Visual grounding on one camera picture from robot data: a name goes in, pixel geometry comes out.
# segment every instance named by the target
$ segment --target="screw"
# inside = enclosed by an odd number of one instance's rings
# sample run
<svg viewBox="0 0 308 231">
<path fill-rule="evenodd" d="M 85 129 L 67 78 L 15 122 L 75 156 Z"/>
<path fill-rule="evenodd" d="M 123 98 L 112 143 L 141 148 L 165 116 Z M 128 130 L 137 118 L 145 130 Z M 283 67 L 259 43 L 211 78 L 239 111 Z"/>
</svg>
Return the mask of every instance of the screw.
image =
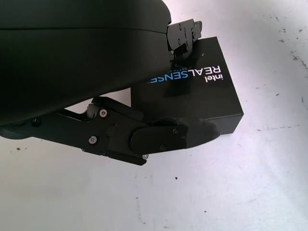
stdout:
<svg viewBox="0 0 308 231">
<path fill-rule="evenodd" d="M 97 137 L 96 136 L 91 136 L 90 138 L 89 138 L 89 143 L 90 144 L 95 144 L 97 142 Z"/>
<path fill-rule="evenodd" d="M 106 118 L 108 116 L 108 111 L 106 109 L 102 109 L 100 111 L 101 118 Z"/>
<path fill-rule="evenodd" d="M 164 150 L 166 150 L 166 146 L 164 146 L 163 144 L 159 147 L 159 150 L 160 151 L 164 151 Z"/>
<path fill-rule="evenodd" d="M 39 127 L 41 125 L 41 120 L 40 119 L 33 119 L 31 121 L 31 124 L 32 124 L 32 126 L 37 128 L 37 127 Z"/>
</svg>

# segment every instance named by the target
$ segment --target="black mechanical arm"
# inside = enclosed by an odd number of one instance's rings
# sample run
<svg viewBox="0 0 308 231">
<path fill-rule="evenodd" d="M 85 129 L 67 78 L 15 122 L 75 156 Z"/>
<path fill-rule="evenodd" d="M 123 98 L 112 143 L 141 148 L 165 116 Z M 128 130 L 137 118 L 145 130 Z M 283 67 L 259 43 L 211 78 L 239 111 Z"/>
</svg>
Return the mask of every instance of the black mechanical arm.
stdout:
<svg viewBox="0 0 308 231">
<path fill-rule="evenodd" d="M 117 9 L 117 5 L 108 1 L 104 4 L 104 1 L 56 0 L 63 11 L 53 8 L 50 17 L 43 15 L 48 1 L 29 2 L 38 4 L 43 12 L 31 7 L 27 12 L 21 9 L 23 2 L 18 0 L 0 3 L 0 136 L 8 139 L 37 137 L 137 165 L 145 164 L 149 154 L 195 147 L 219 136 L 215 125 L 198 119 L 162 118 L 146 124 L 142 112 L 112 99 L 97 97 L 147 81 L 168 71 L 170 63 L 185 60 L 193 50 L 193 43 L 201 37 L 201 22 L 191 19 L 168 25 L 170 13 L 160 0 L 131 1 L 134 7 L 123 0 L 128 8 L 123 12 L 123 20 L 115 21 L 112 28 L 105 25 L 116 20 L 114 15 L 109 14 L 100 22 L 103 16 L 99 9 L 102 12 Z M 70 12 L 64 3 L 73 4 L 74 13 L 59 22 L 64 17 L 62 12 Z M 154 14 L 149 19 L 136 11 L 145 5 L 162 15 Z M 91 6 L 89 13 L 81 9 L 84 6 Z M 21 23 L 21 18 L 8 15 L 10 10 L 26 11 L 29 18 Z M 82 14 L 87 23 L 80 21 L 77 13 Z M 139 13 L 139 18 L 129 18 L 133 13 Z M 144 23 L 138 21 L 142 17 L 145 17 Z M 118 44 L 119 38 L 110 32 L 129 43 Z M 76 35 L 79 35 L 76 41 L 72 40 Z M 105 47 L 101 43 L 92 45 L 98 38 Z M 122 72 L 112 73 L 110 69 L 115 67 Z M 80 71 L 88 72 L 89 76 L 80 76 Z M 64 109 L 91 97 L 94 99 L 83 114 Z"/>
</svg>

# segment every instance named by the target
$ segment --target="black plastic part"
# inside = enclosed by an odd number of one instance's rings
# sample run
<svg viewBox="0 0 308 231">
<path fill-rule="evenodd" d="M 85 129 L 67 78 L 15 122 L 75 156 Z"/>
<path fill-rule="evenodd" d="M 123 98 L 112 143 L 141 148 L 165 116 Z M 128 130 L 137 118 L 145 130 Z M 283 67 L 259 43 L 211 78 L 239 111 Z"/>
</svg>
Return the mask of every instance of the black plastic part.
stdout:
<svg viewBox="0 0 308 231">
<path fill-rule="evenodd" d="M 137 165 L 146 163 L 142 155 L 156 153 L 161 144 L 166 146 L 161 151 L 186 148 L 185 125 L 149 128 L 141 122 L 142 114 L 128 106 L 105 97 L 92 102 L 83 114 L 63 109 L 4 125 L 0 135 L 9 139 L 37 137 Z M 108 117 L 102 116 L 101 110 L 107 111 Z"/>
<path fill-rule="evenodd" d="M 125 28 L 166 33 L 170 22 L 161 0 L 0 2 L 0 29 Z"/>
<path fill-rule="evenodd" d="M 166 34 L 0 30 L 0 125 L 130 87 L 169 69 Z"/>
<path fill-rule="evenodd" d="M 137 130 L 130 146 L 136 154 L 153 154 L 187 148 L 187 126 L 145 127 Z"/>
</svg>

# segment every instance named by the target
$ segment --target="white table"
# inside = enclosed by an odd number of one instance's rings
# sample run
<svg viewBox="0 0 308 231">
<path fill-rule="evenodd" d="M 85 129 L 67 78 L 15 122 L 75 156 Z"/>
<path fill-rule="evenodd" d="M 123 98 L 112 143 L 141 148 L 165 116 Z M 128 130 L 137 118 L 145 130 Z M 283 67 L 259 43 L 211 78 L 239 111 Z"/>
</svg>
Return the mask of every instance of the white table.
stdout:
<svg viewBox="0 0 308 231">
<path fill-rule="evenodd" d="M 166 4 L 218 37 L 245 112 L 236 132 L 143 167 L 1 138 L 1 230 L 308 230 L 308 2 Z M 129 90 L 111 95 L 129 104 Z"/>
</svg>

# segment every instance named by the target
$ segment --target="bolt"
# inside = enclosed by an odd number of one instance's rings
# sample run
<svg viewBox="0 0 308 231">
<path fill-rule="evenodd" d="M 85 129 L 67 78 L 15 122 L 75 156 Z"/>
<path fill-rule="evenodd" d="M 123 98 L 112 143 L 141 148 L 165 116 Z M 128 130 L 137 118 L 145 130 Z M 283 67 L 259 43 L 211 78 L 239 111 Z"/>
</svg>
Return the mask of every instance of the bolt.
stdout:
<svg viewBox="0 0 308 231">
<path fill-rule="evenodd" d="M 106 109 L 102 109 L 100 111 L 101 118 L 106 118 L 108 116 L 108 111 Z"/>
<path fill-rule="evenodd" d="M 95 144 L 97 142 L 97 137 L 96 136 L 91 136 L 90 138 L 89 138 L 89 143 L 90 144 Z"/>
<path fill-rule="evenodd" d="M 163 144 L 159 147 L 159 150 L 160 151 L 164 151 L 164 150 L 166 150 L 166 146 L 164 146 Z"/>
</svg>

